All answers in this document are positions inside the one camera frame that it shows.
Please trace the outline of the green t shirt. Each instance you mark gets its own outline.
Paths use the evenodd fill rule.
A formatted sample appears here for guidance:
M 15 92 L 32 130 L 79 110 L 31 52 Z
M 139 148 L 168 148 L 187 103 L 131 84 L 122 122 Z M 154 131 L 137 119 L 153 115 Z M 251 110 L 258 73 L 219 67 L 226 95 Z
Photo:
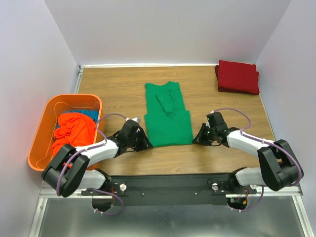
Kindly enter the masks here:
M 180 85 L 146 83 L 148 139 L 153 147 L 189 145 L 193 140 L 190 111 L 185 108 Z

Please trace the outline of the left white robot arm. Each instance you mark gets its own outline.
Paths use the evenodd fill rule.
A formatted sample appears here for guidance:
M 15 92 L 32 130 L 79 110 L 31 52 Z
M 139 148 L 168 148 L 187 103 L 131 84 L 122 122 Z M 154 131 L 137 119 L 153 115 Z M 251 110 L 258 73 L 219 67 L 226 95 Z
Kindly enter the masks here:
M 140 124 L 128 119 L 121 130 L 101 142 L 73 147 L 64 145 L 41 174 L 42 180 L 64 198 L 78 189 L 92 188 L 97 194 L 109 191 L 109 176 L 101 170 L 88 167 L 116 158 L 131 149 L 140 152 L 153 148 Z

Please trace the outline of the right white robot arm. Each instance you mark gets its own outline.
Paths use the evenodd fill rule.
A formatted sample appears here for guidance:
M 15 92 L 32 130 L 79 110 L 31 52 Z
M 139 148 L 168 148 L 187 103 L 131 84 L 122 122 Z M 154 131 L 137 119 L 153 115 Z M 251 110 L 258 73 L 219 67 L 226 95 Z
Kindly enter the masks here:
M 295 186 L 304 176 L 290 144 L 285 140 L 266 140 L 245 133 L 243 129 L 228 127 L 219 111 L 207 116 L 192 143 L 202 146 L 219 146 L 241 150 L 259 161 L 257 168 L 240 168 L 230 174 L 228 190 L 239 193 L 246 186 L 257 185 L 279 191 Z

